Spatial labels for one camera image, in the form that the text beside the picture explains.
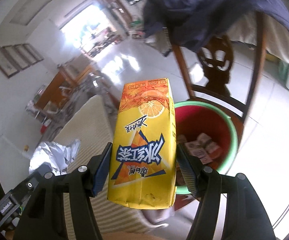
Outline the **wooden bench chair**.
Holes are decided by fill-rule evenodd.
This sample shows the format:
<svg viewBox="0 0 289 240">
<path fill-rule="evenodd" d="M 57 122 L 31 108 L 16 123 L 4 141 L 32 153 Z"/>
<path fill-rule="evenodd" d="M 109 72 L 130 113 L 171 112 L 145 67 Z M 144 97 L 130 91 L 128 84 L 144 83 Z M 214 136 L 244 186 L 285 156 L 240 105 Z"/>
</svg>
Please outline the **wooden bench chair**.
<svg viewBox="0 0 289 240">
<path fill-rule="evenodd" d="M 61 109 L 68 102 L 70 96 L 73 94 L 73 90 L 82 84 L 88 74 L 96 71 L 95 67 L 88 65 L 77 77 L 72 78 L 64 67 L 60 67 L 59 72 L 53 77 L 50 84 L 47 85 L 38 101 L 34 103 L 34 107 L 38 110 L 43 110 L 50 102 L 58 109 Z"/>
</svg>

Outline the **patterned glass dining table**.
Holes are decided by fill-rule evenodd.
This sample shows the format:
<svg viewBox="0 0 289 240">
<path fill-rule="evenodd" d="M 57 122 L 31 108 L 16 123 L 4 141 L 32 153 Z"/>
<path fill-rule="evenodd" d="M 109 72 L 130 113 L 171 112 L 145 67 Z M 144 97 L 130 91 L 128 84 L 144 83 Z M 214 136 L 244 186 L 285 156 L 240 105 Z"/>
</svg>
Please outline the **patterned glass dining table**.
<svg viewBox="0 0 289 240">
<path fill-rule="evenodd" d="M 112 129 L 115 128 L 117 110 L 119 107 L 118 96 L 120 91 L 109 79 L 100 71 L 88 74 L 81 85 L 73 90 L 68 102 L 61 110 L 52 115 L 52 121 L 41 137 L 41 141 L 51 141 L 60 130 L 73 118 L 74 114 L 92 97 L 99 95 L 103 99 L 106 116 Z"/>
</svg>

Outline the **framed picture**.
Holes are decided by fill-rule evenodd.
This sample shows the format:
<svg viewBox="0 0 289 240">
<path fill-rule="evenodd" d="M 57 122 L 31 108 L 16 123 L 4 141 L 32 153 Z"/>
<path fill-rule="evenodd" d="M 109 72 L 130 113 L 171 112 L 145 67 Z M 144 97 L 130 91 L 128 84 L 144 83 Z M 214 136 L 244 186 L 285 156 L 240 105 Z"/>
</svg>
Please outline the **framed picture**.
<svg viewBox="0 0 289 240">
<path fill-rule="evenodd" d="M 20 56 L 30 65 L 36 64 L 38 59 L 27 49 L 25 44 L 16 44 L 15 49 Z"/>
<path fill-rule="evenodd" d="M 3 49 L 19 70 L 30 67 L 30 63 L 20 55 L 14 46 L 3 46 Z"/>
<path fill-rule="evenodd" d="M 36 61 L 40 62 L 44 60 L 42 55 L 31 44 L 25 43 L 24 47 L 36 59 Z"/>
<path fill-rule="evenodd" d="M 0 70 L 7 78 L 10 78 L 17 74 L 19 70 L 13 65 L 12 61 L 8 59 L 6 53 L 0 47 Z"/>
</svg>

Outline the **yellow iced tea carton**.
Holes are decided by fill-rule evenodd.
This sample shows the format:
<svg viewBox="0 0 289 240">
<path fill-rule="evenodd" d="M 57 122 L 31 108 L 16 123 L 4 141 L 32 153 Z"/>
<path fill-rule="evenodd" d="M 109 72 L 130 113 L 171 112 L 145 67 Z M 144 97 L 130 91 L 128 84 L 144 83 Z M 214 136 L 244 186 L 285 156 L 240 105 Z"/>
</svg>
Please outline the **yellow iced tea carton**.
<svg viewBox="0 0 289 240">
<path fill-rule="evenodd" d="M 113 136 L 107 198 L 167 209 L 176 197 L 176 120 L 167 78 L 126 83 Z"/>
</svg>

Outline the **white paper ball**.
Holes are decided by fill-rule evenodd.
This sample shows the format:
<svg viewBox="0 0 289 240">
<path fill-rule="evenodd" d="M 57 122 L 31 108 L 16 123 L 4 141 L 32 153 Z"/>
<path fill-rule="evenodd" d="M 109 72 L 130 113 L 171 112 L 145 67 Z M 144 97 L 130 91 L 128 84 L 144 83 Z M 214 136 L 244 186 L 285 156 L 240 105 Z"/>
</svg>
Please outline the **white paper ball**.
<svg viewBox="0 0 289 240">
<path fill-rule="evenodd" d="M 30 159 L 29 174 L 41 165 L 47 165 L 56 176 L 66 174 L 68 166 L 76 159 L 80 144 L 79 139 L 73 140 L 68 145 L 61 145 L 54 141 L 41 142 Z"/>
</svg>

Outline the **dark wooden chair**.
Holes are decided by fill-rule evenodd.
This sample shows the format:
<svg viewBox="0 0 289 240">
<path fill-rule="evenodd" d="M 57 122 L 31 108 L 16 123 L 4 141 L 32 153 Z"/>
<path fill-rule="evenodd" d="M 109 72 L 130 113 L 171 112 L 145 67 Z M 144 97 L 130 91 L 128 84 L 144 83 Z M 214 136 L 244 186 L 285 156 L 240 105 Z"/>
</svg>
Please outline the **dark wooden chair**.
<svg viewBox="0 0 289 240">
<path fill-rule="evenodd" d="M 256 13 L 256 52 L 254 59 L 253 74 L 251 77 L 246 102 L 240 102 L 233 98 L 227 88 L 230 81 L 230 71 L 234 63 L 234 51 L 227 35 L 222 37 L 213 37 L 208 44 L 196 52 L 196 56 L 202 65 L 203 74 L 207 78 L 206 85 L 196 85 L 192 82 L 184 55 L 180 46 L 172 44 L 172 50 L 176 57 L 178 67 L 185 82 L 189 99 L 193 101 L 211 102 L 206 99 L 200 99 L 195 93 L 203 93 L 212 96 L 228 105 L 239 110 L 242 114 L 239 116 L 233 111 L 226 109 L 218 103 L 211 102 L 212 105 L 224 110 L 233 120 L 236 130 L 243 132 L 250 108 L 253 105 L 255 93 L 260 82 L 264 62 L 266 58 L 266 24 L 265 15 Z"/>
</svg>

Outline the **red green trash bin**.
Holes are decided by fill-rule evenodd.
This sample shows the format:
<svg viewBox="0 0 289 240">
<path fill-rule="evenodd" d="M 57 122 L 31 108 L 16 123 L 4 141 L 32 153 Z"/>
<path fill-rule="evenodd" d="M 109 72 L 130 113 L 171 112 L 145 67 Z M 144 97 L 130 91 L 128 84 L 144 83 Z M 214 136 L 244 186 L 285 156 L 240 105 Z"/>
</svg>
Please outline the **red green trash bin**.
<svg viewBox="0 0 289 240">
<path fill-rule="evenodd" d="M 222 149 L 209 165 L 227 174 L 238 151 L 238 135 L 231 118 L 220 108 L 200 101 L 183 101 L 174 105 L 177 142 L 193 142 L 205 134 Z"/>
</svg>

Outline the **navy blue jacket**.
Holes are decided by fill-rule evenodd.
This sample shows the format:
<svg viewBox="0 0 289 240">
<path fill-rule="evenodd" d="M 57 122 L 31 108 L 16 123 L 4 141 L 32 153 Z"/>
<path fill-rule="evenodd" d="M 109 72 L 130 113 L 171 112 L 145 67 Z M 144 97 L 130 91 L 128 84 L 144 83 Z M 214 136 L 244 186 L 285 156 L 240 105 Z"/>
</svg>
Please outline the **navy blue jacket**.
<svg viewBox="0 0 289 240">
<path fill-rule="evenodd" d="M 255 45 L 258 12 L 264 14 L 266 50 L 289 64 L 289 11 L 281 0 L 147 0 L 144 33 L 169 28 L 171 40 L 193 52 L 223 34 Z"/>
</svg>

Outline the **checkered yellow table cloth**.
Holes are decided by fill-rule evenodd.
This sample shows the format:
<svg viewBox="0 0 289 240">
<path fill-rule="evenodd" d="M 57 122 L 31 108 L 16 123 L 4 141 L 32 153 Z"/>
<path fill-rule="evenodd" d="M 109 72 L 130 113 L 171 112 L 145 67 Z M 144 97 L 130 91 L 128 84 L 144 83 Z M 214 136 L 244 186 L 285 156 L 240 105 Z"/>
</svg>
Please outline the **checkered yellow table cloth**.
<svg viewBox="0 0 289 240">
<path fill-rule="evenodd" d="M 89 99 L 71 120 L 62 128 L 53 141 L 68 145 L 78 139 L 80 149 L 67 168 L 71 173 L 90 159 L 100 155 L 108 142 L 113 140 L 112 129 L 100 95 Z M 91 205 L 104 239 L 159 239 L 149 232 L 156 228 L 150 224 L 140 210 L 130 209 L 107 200 L 108 184 L 91 198 Z"/>
</svg>

